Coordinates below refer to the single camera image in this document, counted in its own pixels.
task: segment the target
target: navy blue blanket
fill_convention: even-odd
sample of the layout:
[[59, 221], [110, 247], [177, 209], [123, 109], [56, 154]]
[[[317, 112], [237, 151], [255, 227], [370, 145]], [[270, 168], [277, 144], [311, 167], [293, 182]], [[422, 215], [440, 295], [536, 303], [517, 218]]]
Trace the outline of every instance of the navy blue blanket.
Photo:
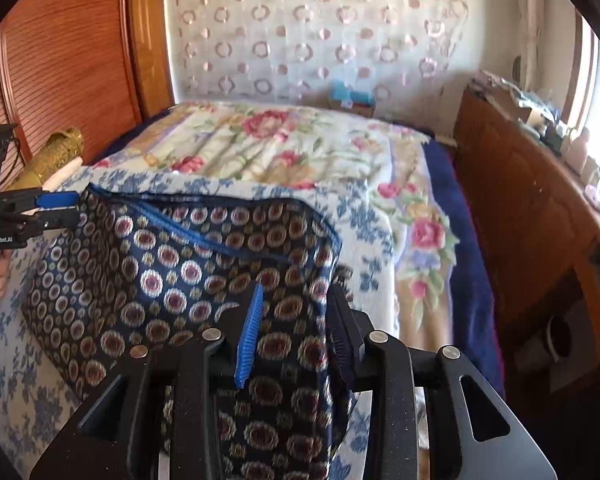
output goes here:
[[433, 196], [460, 238], [458, 264], [451, 274], [454, 345], [504, 396], [504, 366], [493, 319], [493, 291], [484, 267], [469, 207], [445, 149], [435, 140], [424, 146]]

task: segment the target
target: clutter on dresser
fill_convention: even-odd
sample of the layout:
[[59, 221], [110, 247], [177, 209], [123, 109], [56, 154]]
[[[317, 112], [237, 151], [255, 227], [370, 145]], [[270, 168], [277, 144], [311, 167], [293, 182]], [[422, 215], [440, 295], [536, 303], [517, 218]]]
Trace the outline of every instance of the clutter on dresser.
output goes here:
[[589, 129], [585, 126], [580, 135], [571, 143], [569, 151], [564, 155], [564, 161], [578, 175], [584, 170], [587, 161], [587, 143], [590, 139]]
[[591, 184], [597, 187], [598, 181], [600, 180], [600, 165], [596, 162], [596, 159], [590, 155], [587, 155], [587, 161], [584, 163], [584, 169], [580, 173], [580, 181], [585, 186]]
[[480, 70], [470, 86], [505, 116], [526, 124], [538, 132], [538, 136], [544, 135], [545, 126], [556, 122], [554, 112], [536, 94], [522, 91], [503, 77]]
[[554, 155], [559, 156], [560, 147], [568, 133], [569, 129], [567, 125], [562, 121], [549, 123], [541, 140], [552, 152], [554, 152]]
[[584, 196], [593, 206], [593, 209], [600, 211], [600, 181], [597, 186], [589, 184], [584, 189]]

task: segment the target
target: blue zipper trim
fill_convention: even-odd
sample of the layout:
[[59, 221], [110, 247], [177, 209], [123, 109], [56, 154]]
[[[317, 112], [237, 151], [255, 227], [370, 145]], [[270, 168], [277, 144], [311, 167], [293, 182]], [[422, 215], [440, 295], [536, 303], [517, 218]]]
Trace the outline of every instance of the blue zipper trim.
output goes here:
[[223, 196], [223, 195], [190, 195], [184, 193], [174, 193], [170, 195], [156, 195], [148, 192], [140, 192], [140, 193], [124, 193], [124, 192], [112, 192], [106, 189], [101, 188], [97, 184], [89, 184], [88, 186], [96, 193], [105, 194], [109, 198], [126, 198], [128, 200], [149, 200], [152, 202], [165, 202], [169, 206], [192, 206], [192, 203], [198, 204], [200, 203], [202, 206], [209, 207], [209, 203], [211, 202], [214, 205], [219, 207], [227, 207], [227, 205], [236, 205], [242, 207], [248, 207], [253, 205], [263, 205], [269, 206], [272, 200], [277, 200], [283, 203], [293, 203], [299, 205], [301, 208], [305, 210], [310, 210], [312, 216], [314, 216], [313, 220], [320, 224], [320, 226], [327, 232], [331, 245], [334, 250], [337, 249], [337, 252], [340, 253], [342, 250], [342, 240], [340, 239], [340, 235], [331, 225], [331, 223], [324, 217], [322, 213], [316, 211], [313, 207], [308, 205], [307, 202], [303, 202], [297, 198], [293, 197], [280, 197], [280, 198], [265, 198], [260, 200], [250, 200], [248, 198], [236, 198], [235, 196]]
[[264, 288], [261, 283], [256, 282], [235, 356], [234, 381], [235, 387], [239, 390], [244, 388], [244, 383], [251, 375], [251, 370], [253, 370], [253, 358], [256, 353], [256, 343], [258, 342], [263, 306]]
[[222, 253], [222, 254], [225, 254], [228, 256], [232, 256], [234, 258], [240, 258], [241, 260], [274, 260], [274, 261], [282, 263], [282, 264], [291, 265], [291, 261], [288, 258], [285, 258], [284, 256], [279, 256], [278, 254], [256, 253], [254, 251], [245, 250], [245, 249], [232, 249], [230, 247], [227, 247], [224, 244], [219, 244], [219, 243], [213, 242], [195, 231], [190, 231], [190, 230], [185, 229], [180, 224], [178, 224], [175, 220], [171, 219], [170, 217], [168, 217], [167, 215], [165, 215], [164, 213], [162, 213], [155, 207], [148, 205], [147, 203], [133, 202], [126, 198], [120, 198], [119, 196], [116, 196], [116, 193], [106, 191], [100, 187], [97, 187], [97, 186], [91, 186], [91, 187], [92, 187], [91, 191], [95, 195], [103, 197], [103, 198], [110, 198], [112, 200], [117, 200], [118, 202], [123, 203], [126, 206], [129, 206], [130, 208], [134, 209], [135, 211], [139, 212], [140, 214], [145, 215], [149, 220], [151, 220], [158, 227], [161, 227], [165, 230], [171, 230], [171, 232], [173, 232], [177, 236], [179, 236], [181, 238], [186, 238], [189, 241], [191, 241], [197, 245], [203, 246], [207, 249], [211, 249], [216, 252], [219, 252], [219, 253]]

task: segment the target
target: lace curtain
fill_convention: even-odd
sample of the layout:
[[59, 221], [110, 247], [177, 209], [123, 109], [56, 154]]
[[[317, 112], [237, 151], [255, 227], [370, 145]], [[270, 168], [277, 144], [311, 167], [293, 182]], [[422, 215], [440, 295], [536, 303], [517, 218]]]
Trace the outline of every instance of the lace curtain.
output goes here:
[[518, 0], [520, 9], [520, 80], [522, 90], [535, 91], [539, 85], [538, 45], [544, 27], [544, 0]]
[[326, 106], [334, 79], [376, 117], [431, 124], [466, 0], [166, 0], [178, 101]]

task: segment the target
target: patterned bag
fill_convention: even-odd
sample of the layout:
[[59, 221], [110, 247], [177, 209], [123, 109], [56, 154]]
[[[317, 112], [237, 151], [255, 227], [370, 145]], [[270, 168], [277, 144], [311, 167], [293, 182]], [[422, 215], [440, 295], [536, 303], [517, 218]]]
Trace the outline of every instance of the patterned bag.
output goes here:
[[326, 478], [349, 402], [333, 373], [324, 321], [341, 247], [328, 222], [294, 199], [113, 194], [93, 186], [78, 206], [78, 227], [55, 240], [24, 306], [78, 397], [132, 346], [178, 345], [213, 326], [258, 280], [265, 303], [250, 380], [217, 396], [225, 472]]

